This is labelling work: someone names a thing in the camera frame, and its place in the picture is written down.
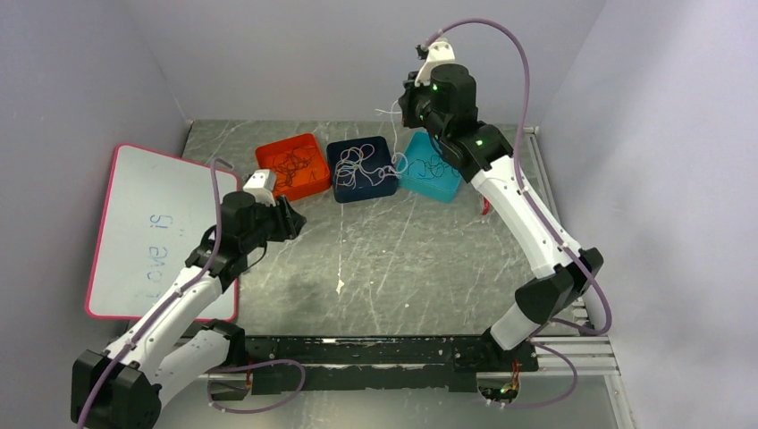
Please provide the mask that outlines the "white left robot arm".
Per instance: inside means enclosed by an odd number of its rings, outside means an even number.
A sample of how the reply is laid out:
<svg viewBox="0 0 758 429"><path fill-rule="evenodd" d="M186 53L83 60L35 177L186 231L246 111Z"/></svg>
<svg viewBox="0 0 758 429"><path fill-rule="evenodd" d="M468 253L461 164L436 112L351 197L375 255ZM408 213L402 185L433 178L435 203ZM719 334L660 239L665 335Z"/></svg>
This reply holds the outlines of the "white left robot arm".
<svg viewBox="0 0 758 429"><path fill-rule="evenodd" d="M296 239L307 219L284 196L233 191L215 198L216 223L190 252L172 287L103 351L72 367L71 419L79 428L152 428L163 408L201 374L233 372L248 360L245 332L212 320L176 343L252 263L254 250Z"/></svg>

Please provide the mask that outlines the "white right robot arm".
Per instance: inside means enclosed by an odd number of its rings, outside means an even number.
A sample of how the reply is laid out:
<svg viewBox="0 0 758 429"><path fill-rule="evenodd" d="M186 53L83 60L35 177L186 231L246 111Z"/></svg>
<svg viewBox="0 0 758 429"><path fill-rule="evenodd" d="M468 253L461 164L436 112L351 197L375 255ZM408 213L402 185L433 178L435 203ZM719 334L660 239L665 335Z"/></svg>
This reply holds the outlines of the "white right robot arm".
<svg viewBox="0 0 758 429"><path fill-rule="evenodd" d="M478 118L476 81L460 64L412 71L399 106L404 126L422 128L442 160L487 200L522 247L533 279L519 287L510 309L485 332L484 362L505 369L516 347L593 284L603 264L596 248L583 248L557 222L517 167L514 147Z"/></svg>

